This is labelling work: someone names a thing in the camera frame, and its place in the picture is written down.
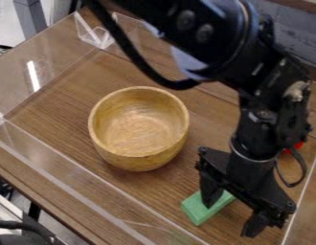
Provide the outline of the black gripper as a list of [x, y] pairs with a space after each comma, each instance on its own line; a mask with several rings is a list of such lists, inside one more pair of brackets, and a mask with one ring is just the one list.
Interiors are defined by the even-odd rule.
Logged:
[[198, 147], [199, 188], [209, 209], [229, 191], [253, 210], [241, 236], [254, 238], [268, 226], [282, 228], [297, 205], [274, 178], [274, 159], [250, 159], [230, 142], [230, 152]]

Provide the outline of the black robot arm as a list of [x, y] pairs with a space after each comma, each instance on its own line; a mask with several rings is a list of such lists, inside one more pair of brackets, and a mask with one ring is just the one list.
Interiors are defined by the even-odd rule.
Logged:
[[83, 0], [123, 52], [159, 85], [186, 90], [219, 81], [240, 93], [241, 118], [229, 151], [199, 147], [202, 203], [232, 193], [253, 210], [242, 234], [282, 227], [297, 210], [285, 190], [278, 155], [308, 139], [311, 79], [301, 62], [274, 42], [270, 16], [249, 0], [111, 0], [171, 44], [186, 79], [170, 80], [139, 54], [112, 19], [106, 0]]

